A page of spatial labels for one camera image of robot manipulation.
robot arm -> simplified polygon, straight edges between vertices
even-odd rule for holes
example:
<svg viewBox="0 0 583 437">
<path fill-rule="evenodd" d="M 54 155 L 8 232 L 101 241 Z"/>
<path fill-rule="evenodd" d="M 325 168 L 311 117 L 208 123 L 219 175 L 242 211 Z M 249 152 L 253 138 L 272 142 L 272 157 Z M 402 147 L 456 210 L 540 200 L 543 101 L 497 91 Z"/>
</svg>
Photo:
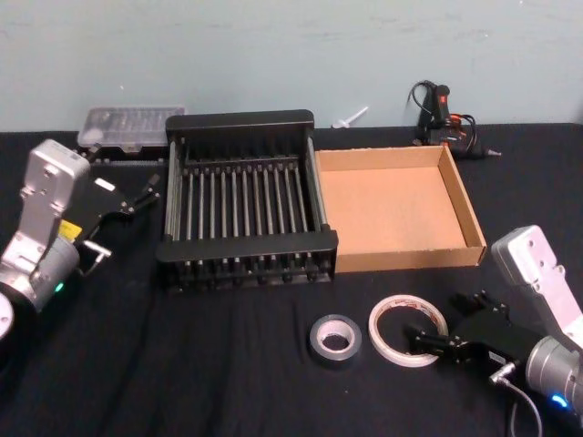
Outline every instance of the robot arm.
<svg viewBox="0 0 583 437">
<path fill-rule="evenodd" d="M 0 259 L 0 370 L 9 361 L 20 333 L 77 269 L 79 251 L 96 253 L 87 275 L 111 252 L 90 239 L 106 219 L 130 219 L 158 200 L 150 179 L 139 196 L 125 198 L 103 179 L 89 178 L 89 160 L 53 140 L 29 155 L 25 185 L 20 191 L 23 211 L 15 235 Z"/>
<path fill-rule="evenodd" d="M 493 245 L 492 253 L 506 281 L 533 303 L 549 335 L 517 326 L 508 317 L 507 305 L 482 292 L 455 297 L 465 318 L 450 336 L 410 328 L 406 333 L 414 350 L 456 362 L 490 361 L 499 369 L 490 378 L 493 383 L 524 372 L 531 390 L 581 417 L 583 314 L 565 280 L 565 269 L 557 264 L 538 226 L 514 230 Z"/>
</svg>

connector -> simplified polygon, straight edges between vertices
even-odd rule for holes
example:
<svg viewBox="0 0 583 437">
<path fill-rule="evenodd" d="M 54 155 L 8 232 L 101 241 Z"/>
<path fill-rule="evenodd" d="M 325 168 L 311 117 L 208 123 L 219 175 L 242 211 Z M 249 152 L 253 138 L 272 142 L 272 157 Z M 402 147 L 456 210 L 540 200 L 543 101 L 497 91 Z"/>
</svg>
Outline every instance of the connector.
<svg viewBox="0 0 583 437">
<path fill-rule="evenodd" d="M 510 374 L 512 374 L 512 372 L 514 372 L 516 369 L 517 369 L 517 366 L 515 365 L 515 363 L 509 362 L 508 364 L 505 364 L 500 369 L 498 369 L 497 371 L 492 373 L 492 375 L 490 375 L 489 380 L 494 385 L 497 385 L 497 384 L 506 385 L 505 382 L 508 382 L 508 380 L 506 379 L 506 376 L 509 376 Z"/>
</svg>

blue indicator light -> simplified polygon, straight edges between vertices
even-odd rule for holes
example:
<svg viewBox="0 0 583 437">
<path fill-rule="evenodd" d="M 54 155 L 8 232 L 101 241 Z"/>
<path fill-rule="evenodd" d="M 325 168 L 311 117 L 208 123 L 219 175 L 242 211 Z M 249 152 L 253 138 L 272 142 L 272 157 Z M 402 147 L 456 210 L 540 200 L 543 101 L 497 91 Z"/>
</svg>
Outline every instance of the blue indicator light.
<svg viewBox="0 0 583 437">
<path fill-rule="evenodd" d="M 550 398 L 550 400 L 554 403 L 559 404 L 563 408 L 568 408 L 568 403 L 567 403 L 567 401 L 565 401 L 565 398 L 563 398 L 562 396 L 559 396 L 558 394 L 553 394 L 553 396 L 552 396 L 552 398 Z"/>
</svg>

duct tape roll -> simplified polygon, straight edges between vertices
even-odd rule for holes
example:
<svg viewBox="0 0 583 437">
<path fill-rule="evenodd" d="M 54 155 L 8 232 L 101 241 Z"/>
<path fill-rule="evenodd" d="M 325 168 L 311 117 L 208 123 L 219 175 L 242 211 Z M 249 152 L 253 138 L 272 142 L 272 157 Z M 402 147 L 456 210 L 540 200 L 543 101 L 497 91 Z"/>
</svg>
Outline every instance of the duct tape roll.
<svg viewBox="0 0 583 437">
<path fill-rule="evenodd" d="M 342 337 L 348 346 L 334 350 L 324 344 L 329 337 Z M 330 314 L 318 319 L 310 330 L 310 349 L 313 357 L 329 368 L 351 365 L 363 344 L 363 335 L 356 323 L 345 316 Z"/>
<path fill-rule="evenodd" d="M 448 335 L 447 324 L 445 323 L 444 316 L 435 306 L 427 300 L 417 298 L 416 296 L 397 294 L 381 300 L 371 311 L 371 315 L 368 319 L 368 332 L 371 336 L 374 348 L 388 361 L 394 362 L 403 367 L 424 367 L 435 362 L 435 360 L 439 358 L 436 355 L 431 355 L 429 353 L 419 355 L 402 353 L 389 347 L 389 345 L 384 342 L 379 333 L 379 319 L 388 310 L 396 307 L 407 307 L 421 311 L 434 323 L 437 327 L 437 332 L 439 332 L 440 335 Z"/>
</svg>

power cord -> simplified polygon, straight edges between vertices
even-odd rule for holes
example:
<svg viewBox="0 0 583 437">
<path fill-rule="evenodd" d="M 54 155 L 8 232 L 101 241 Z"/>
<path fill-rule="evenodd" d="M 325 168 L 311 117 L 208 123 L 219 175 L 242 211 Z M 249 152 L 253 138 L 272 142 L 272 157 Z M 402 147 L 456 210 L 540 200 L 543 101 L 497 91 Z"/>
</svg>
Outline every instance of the power cord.
<svg viewBox="0 0 583 437">
<path fill-rule="evenodd" d="M 490 382 L 492 382 L 494 385 L 503 385 L 503 386 L 507 387 L 508 389 L 510 389 L 515 394 L 519 395 L 520 397 L 522 397 L 522 399 L 525 400 L 525 402 L 528 404 L 528 406 L 530 407 L 530 409 L 534 413 L 535 419 L 537 420 L 537 437 L 543 437 L 543 422 L 540 419 L 540 413 L 538 412 L 537 406 L 535 405 L 534 402 L 532 402 L 532 399 L 530 399 L 530 397 L 526 393 L 524 393 L 522 390 L 520 390 L 516 385 L 514 385 L 512 382 L 510 382 L 506 378 L 506 376 L 508 376 L 512 372 L 514 372 L 514 370 L 516 368 L 517 368 L 517 366 L 513 362 L 509 362 L 508 364 L 505 364 L 504 366 L 502 366 L 500 368 L 500 370 L 498 370 L 496 373 L 494 373 L 492 376 L 490 376 Z M 511 435 L 511 437 L 517 437 L 516 426 L 515 426 L 515 422 L 517 419 L 517 408 L 518 408 L 518 401 L 515 401 L 514 404 L 512 405 L 512 413 L 510 414 L 510 435 Z"/>
</svg>

